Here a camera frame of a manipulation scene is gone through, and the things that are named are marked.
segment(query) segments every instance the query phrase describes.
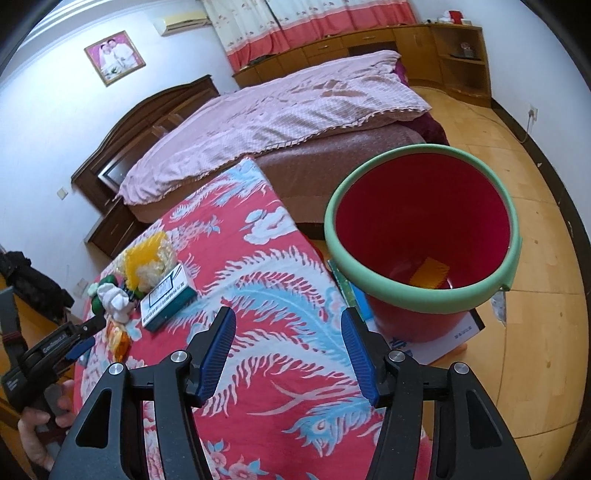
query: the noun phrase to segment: pink duvet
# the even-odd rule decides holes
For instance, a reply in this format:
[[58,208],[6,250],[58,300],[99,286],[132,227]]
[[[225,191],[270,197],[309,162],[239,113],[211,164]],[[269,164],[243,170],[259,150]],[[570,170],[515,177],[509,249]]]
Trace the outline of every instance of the pink duvet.
[[399,58],[387,50],[335,60],[215,98],[156,143],[119,194],[145,205],[245,154],[338,134],[377,115],[413,120],[430,107],[394,73]]

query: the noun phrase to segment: framed photo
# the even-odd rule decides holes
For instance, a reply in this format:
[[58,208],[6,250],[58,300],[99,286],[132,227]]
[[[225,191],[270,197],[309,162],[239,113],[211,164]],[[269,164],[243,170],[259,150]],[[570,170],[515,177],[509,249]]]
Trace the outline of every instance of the framed photo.
[[125,31],[105,37],[84,51],[107,86],[146,65]]

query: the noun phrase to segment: air conditioner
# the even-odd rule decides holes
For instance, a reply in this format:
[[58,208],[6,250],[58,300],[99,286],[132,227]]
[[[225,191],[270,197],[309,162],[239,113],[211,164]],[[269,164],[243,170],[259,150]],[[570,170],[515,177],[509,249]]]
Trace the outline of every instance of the air conditioner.
[[162,36],[210,24],[209,17],[203,10],[171,15],[154,21],[154,27]]

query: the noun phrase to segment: white box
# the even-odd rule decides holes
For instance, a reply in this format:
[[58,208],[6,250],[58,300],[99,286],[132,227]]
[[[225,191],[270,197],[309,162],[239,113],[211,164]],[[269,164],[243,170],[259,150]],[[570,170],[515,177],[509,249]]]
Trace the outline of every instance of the white box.
[[155,332],[197,294],[193,277],[179,263],[139,303],[142,327]]

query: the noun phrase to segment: hand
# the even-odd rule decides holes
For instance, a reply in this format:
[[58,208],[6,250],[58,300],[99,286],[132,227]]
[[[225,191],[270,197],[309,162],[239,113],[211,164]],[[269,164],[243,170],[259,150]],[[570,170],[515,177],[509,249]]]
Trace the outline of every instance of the hand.
[[[72,392],[74,391],[74,381],[67,380],[61,385],[61,397],[57,400],[57,405],[66,410],[67,413],[56,417],[57,426],[65,429],[71,427],[76,415],[72,412]],[[53,458],[45,446],[40,442],[35,427],[45,425],[49,421],[50,415],[44,411],[26,407],[22,411],[21,419],[18,421],[18,433],[21,435],[22,446],[27,456],[32,462],[42,466],[45,470],[51,471],[53,467]]]

